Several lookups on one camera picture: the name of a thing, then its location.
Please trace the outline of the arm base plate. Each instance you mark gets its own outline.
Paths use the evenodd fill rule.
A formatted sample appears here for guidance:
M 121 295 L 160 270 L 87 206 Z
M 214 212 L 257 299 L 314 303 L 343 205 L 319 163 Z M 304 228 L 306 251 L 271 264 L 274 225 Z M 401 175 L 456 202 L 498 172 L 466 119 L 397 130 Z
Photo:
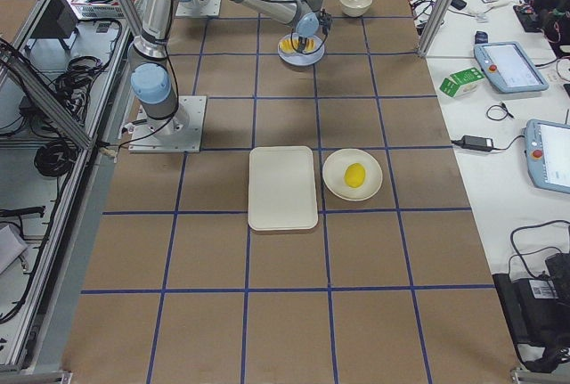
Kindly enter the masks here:
M 140 105 L 137 119 L 144 122 L 129 130 L 134 141 L 127 145 L 128 150 L 133 153 L 199 152 L 206 108 L 206 96 L 183 95 L 174 118 L 156 133 L 162 122 L 148 118 Z
M 181 0 L 176 9 L 178 18 L 215 18 L 219 16 L 221 0 Z

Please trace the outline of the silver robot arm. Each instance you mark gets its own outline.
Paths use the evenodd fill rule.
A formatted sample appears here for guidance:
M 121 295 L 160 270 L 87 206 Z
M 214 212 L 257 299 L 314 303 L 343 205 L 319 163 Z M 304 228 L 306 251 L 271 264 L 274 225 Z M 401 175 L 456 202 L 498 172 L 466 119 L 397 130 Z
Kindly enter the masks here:
M 170 142 L 190 125 L 183 109 L 175 73 L 167 68 L 167 50 L 178 10 L 191 17 L 216 16 L 220 0 L 147 0 L 142 30 L 128 50 L 132 69 L 131 87 L 146 114 L 147 136 Z M 324 43 L 316 35 L 330 32 L 331 17 L 323 9 L 324 0 L 230 0 L 291 27 L 287 39 L 296 56 L 318 61 Z

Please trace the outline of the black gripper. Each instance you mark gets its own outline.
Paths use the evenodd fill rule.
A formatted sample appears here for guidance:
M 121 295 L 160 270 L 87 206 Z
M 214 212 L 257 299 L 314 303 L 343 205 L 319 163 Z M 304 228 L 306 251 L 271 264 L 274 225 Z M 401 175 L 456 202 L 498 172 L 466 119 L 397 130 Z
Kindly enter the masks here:
M 289 45 L 291 53 L 308 53 L 310 50 L 310 38 L 315 35 L 320 27 L 319 18 L 316 13 L 309 12 L 303 15 L 295 26 L 295 32 L 289 35 Z

